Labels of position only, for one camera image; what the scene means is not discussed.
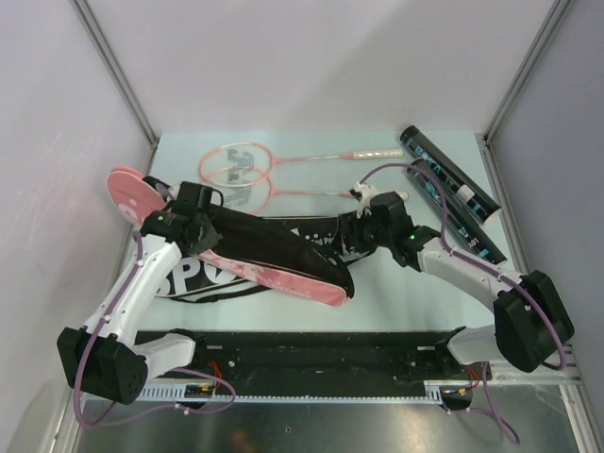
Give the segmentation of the black SPORT racket bag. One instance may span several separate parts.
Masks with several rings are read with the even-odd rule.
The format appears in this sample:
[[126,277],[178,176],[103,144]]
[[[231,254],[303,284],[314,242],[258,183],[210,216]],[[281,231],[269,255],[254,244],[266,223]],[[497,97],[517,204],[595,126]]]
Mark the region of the black SPORT racket bag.
[[[265,221],[279,226],[307,241],[324,247],[349,266],[375,253],[373,249],[356,249],[344,242],[342,220],[336,216],[281,216]],[[157,296],[188,304],[209,304],[266,292],[257,283],[193,257],[181,259],[162,281]]]

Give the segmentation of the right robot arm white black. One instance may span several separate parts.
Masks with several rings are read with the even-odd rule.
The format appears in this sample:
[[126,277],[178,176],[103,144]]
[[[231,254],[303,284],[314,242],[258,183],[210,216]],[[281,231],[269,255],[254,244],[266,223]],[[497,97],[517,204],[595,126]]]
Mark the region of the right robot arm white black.
[[348,244],[386,248],[400,266],[437,277],[492,312],[490,325],[448,334],[446,348],[435,355],[443,377],[458,378],[469,364],[496,360],[531,373],[547,366],[552,354],[559,356],[557,366],[565,367],[564,346],[575,327],[547,274],[523,275],[445,244],[439,231],[413,223],[399,192],[357,183],[349,193],[358,207],[344,235]]

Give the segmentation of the red white badminton racket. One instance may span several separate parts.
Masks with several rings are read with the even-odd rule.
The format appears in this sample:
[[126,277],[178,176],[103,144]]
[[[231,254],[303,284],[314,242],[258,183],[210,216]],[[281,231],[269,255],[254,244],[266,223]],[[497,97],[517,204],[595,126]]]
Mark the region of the red white badminton racket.
[[361,150],[327,156],[278,158],[270,148],[255,142],[239,142],[218,146],[199,163],[203,181],[224,188],[242,188],[267,179],[279,164],[321,160],[399,159],[402,149]]

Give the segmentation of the pink SPORT racket bag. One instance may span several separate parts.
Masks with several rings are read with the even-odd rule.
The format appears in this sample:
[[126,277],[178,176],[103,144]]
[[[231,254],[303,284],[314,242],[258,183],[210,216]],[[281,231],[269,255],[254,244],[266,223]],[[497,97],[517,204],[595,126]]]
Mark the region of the pink SPORT racket bag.
[[[129,167],[112,169],[109,197],[134,225],[143,249],[162,263],[164,279],[183,258],[193,257],[268,289],[340,307],[352,298],[352,276],[335,254],[264,219],[220,206],[208,185],[182,182],[174,193]],[[183,254],[190,223],[210,221],[223,239],[198,256]]]

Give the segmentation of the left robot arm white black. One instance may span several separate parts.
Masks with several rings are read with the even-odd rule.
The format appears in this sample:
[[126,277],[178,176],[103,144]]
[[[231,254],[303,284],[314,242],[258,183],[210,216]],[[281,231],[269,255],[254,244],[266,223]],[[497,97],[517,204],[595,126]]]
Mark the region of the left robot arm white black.
[[209,210],[215,190],[181,183],[176,198],[137,215],[136,250],[99,308],[79,329],[65,328],[57,346],[75,394],[87,393],[128,405],[151,378],[176,370],[195,378],[208,353],[183,330],[138,344],[140,322],[166,276],[178,262],[213,248],[221,235]]

